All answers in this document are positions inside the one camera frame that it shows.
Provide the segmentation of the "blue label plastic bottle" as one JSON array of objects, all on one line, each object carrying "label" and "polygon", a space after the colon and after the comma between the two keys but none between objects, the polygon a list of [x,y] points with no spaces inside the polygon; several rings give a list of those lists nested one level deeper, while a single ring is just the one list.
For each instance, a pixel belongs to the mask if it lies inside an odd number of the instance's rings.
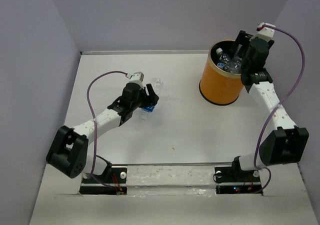
[{"label": "blue label plastic bottle", "polygon": [[159,78],[152,78],[151,82],[146,85],[147,102],[141,107],[141,119],[146,121],[148,116],[154,111],[160,99],[160,93],[164,82]]}]

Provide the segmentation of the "clear bottle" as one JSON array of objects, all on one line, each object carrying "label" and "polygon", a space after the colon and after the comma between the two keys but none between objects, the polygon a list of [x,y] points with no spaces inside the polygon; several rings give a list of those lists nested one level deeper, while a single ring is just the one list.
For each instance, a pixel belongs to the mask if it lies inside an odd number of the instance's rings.
[{"label": "clear bottle", "polygon": [[239,44],[233,58],[229,63],[229,72],[232,74],[240,74],[241,73],[241,66],[242,66],[242,58],[240,57],[240,49],[242,45]]},{"label": "clear bottle", "polygon": [[217,48],[215,50],[217,56],[218,56],[218,63],[224,63],[224,71],[225,72],[230,72],[230,69],[229,69],[229,65],[230,65],[230,62],[231,62],[231,58],[230,56],[225,53],[221,48]]},{"label": "clear bottle", "polygon": [[222,63],[222,62],[219,62],[219,63],[217,64],[217,67],[223,70],[224,67],[225,67],[225,64]]}]

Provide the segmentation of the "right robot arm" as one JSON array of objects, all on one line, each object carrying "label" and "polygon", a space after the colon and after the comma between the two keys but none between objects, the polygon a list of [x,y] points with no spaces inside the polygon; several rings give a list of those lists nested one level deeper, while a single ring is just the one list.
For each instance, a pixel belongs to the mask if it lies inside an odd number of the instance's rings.
[{"label": "right robot arm", "polygon": [[298,163],[309,138],[307,129],[299,127],[286,112],[284,100],[278,98],[271,75],[264,67],[274,44],[274,32],[268,27],[255,35],[241,30],[229,50],[242,59],[241,83],[265,118],[255,151],[232,161],[230,175],[235,181],[269,166]]}]

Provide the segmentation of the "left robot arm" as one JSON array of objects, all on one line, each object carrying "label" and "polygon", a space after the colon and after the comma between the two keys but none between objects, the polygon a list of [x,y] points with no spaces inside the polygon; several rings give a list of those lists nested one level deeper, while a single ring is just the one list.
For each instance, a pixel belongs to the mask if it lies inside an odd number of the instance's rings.
[{"label": "left robot arm", "polygon": [[136,109],[155,106],[159,96],[149,83],[145,87],[129,82],[118,97],[99,115],[94,115],[75,127],[60,127],[46,155],[46,162],[73,179],[89,174],[90,165],[96,164],[96,156],[88,155],[89,145],[97,145],[99,136],[122,126]]}]

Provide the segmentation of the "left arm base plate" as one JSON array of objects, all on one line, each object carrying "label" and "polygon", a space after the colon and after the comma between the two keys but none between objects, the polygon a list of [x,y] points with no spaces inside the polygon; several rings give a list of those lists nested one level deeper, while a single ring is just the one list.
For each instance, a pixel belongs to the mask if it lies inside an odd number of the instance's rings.
[{"label": "left arm base plate", "polygon": [[128,168],[113,166],[110,173],[82,178],[79,193],[82,195],[126,195]]}]

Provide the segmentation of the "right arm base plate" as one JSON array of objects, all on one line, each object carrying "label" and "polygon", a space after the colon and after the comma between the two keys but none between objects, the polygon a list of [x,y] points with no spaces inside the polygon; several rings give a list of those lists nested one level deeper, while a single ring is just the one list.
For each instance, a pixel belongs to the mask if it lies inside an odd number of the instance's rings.
[{"label": "right arm base plate", "polygon": [[233,171],[231,166],[218,166],[214,168],[212,179],[218,195],[263,194],[260,175],[256,170]]}]

